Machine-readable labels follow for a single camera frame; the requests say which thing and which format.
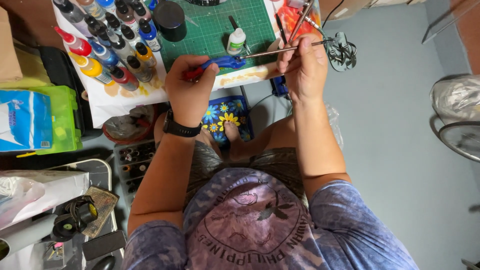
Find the green plastic box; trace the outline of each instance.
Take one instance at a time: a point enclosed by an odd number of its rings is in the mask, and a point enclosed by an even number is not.
[[[75,128],[73,110],[78,109],[77,93],[67,86],[32,87],[35,91],[50,97],[52,111],[52,148],[35,151],[37,155],[62,153],[82,149],[82,133]]]

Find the shorts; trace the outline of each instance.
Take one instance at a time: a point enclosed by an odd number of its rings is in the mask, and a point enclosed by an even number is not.
[[[230,168],[215,151],[203,142],[195,141],[190,178],[184,209],[193,196],[219,171]],[[308,206],[297,153],[294,147],[268,149],[256,155],[248,168],[265,172],[280,180],[290,191]]]

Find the smartphone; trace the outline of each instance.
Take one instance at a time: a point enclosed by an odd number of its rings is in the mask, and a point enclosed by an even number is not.
[[[82,244],[85,260],[90,261],[125,247],[127,240],[123,231],[114,231],[106,235],[96,237]]]

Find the floral cushion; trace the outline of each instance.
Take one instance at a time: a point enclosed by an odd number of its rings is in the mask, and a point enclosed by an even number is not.
[[[217,98],[208,102],[208,109],[202,118],[202,126],[210,132],[220,149],[230,148],[225,136],[223,123],[234,122],[244,141],[253,139],[252,122],[247,117],[248,110],[243,96]]]

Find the green cutting mat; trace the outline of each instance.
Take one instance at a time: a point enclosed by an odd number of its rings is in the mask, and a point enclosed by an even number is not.
[[[187,36],[182,41],[169,42],[162,39],[163,49],[160,53],[167,72],[174,60],[183,54],[208,55],[210,58],[228,55],[226,51],[228,37],[234,31],[228,19],[229,15],[233,16],[237,25],[245,32],[246,42],[252,53],[266,51],[276,39],[263,0],[227,0],[215,7],[201,7],[185,0],[172,1],[179,4],[185,15],[198,27],[186,21]],[[239,55],[244,54],[245,48],[242,48]],[[240,69],[275,60],[275,55],[247,59],[247,64]],[[236,69],[225,68],[220,70],[219,74],[233,71]]]

